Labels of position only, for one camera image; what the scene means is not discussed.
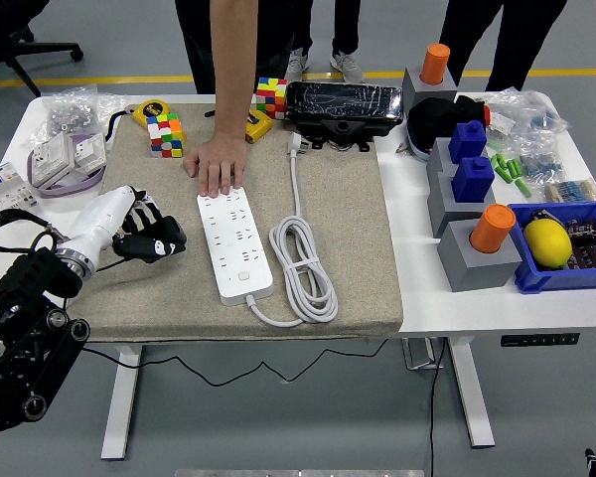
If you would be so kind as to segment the person's left hand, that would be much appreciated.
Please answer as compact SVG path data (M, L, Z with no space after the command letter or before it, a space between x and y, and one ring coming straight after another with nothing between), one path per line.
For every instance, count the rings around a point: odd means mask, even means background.
M193 148L183 161L183 169L198 180L198 194L216 198L231 188L243 185L248 157L243 139L216 134L211 140Z

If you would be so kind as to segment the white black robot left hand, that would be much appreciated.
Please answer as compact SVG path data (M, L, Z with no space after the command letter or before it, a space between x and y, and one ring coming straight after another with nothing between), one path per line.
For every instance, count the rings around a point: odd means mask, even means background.
M164 216L147 192L122 186L84 207L58 254L95 269L100 253L108 248L125 260L152 263L184 251L186 241L178 222Z

